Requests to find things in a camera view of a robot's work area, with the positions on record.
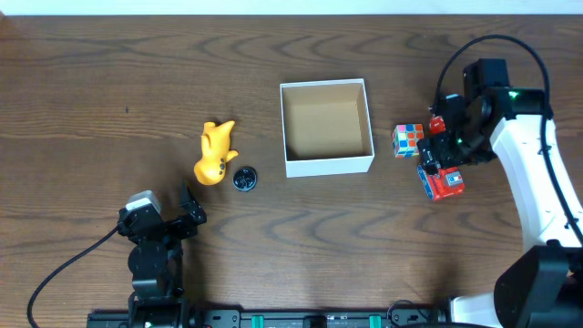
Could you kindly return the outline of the colourful puzzle cube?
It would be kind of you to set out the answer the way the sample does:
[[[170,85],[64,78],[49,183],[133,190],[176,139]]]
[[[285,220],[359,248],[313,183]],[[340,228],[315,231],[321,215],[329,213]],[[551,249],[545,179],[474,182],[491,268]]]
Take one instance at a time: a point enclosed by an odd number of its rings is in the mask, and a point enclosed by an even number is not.
[[[394,128],[392,144],[396,158],[411,158],[419,155],[417,141],[424,137],[422,124],[400,124]]]

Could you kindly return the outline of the yellow rubber toy animal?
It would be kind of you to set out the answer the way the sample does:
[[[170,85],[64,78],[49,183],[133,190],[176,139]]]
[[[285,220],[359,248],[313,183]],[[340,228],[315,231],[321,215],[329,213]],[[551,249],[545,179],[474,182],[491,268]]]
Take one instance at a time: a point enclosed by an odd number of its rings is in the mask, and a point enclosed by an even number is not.
[[[194,165],[197,181],[205,186],[220,183],[226,176],[226,165],[239,156],[239,151],[230,147],[230,133],[235,121],[217,125],[205,122],[200,136],[201,159]]]

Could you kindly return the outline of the red toy fire truck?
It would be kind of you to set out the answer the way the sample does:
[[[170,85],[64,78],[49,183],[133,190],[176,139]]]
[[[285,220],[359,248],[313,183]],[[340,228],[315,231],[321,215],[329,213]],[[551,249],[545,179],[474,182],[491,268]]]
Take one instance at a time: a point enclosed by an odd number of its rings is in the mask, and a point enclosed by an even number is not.
[[[465,190],[465,183],[458,167],[439,169],[437,174],[428,174],[421,165],[417,173],[427,197],[432,201],[460,195]]]

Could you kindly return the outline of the black round cap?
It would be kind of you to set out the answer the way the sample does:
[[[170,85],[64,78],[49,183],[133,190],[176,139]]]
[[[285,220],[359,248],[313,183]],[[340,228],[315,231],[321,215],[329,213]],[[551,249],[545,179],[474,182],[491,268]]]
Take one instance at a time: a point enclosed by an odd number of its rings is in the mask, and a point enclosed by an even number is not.
[[[238,191],[249,192],[256,187],[258,175],[255,168],[242,167],[234,173],[232,182]]]

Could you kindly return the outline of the white cardboard box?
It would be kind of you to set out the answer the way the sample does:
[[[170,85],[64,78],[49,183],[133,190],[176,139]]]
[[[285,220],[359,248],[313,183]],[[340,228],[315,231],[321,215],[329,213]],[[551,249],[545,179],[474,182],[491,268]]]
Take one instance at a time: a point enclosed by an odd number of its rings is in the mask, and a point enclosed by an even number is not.
[[[365,173],[374,160],[362,78],[280,84],[288,178]]]

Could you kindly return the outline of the red ball with white numbers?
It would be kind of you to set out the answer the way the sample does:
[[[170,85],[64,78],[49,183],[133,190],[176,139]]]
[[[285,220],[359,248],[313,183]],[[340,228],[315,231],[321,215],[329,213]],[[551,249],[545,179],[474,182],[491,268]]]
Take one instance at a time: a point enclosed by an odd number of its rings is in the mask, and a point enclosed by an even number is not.
[[[432,116],[429,121],[429,130],[432,135],[446,132],[446,125],[443,117]]]

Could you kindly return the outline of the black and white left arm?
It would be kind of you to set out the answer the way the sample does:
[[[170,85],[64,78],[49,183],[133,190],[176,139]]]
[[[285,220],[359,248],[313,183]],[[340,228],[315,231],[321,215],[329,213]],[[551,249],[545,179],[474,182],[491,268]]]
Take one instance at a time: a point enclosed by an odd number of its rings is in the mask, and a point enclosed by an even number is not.
[[[189,327],[191,309],[183,288],[182,241],[195,236],[207,214],[182,182],[179,206],[183,213],[163,220],[161,205],[151,190],[131,196],[118,212],[118,233],[135,247],[128,256],[132,299],[128,326]]]

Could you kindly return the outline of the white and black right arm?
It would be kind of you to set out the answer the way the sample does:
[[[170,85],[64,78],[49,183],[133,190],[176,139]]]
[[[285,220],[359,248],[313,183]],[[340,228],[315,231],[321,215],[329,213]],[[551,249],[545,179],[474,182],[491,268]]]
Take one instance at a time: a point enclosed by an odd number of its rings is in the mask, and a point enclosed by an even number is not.
[[[463,165],[498,160],[520,219],[523,255],[492,292],[458,296],[447,321],[481,327],[582,324],[582,206],[557,147],[541,89],[471,87],[438,100],[418,141],[431,200],[460,192]]]

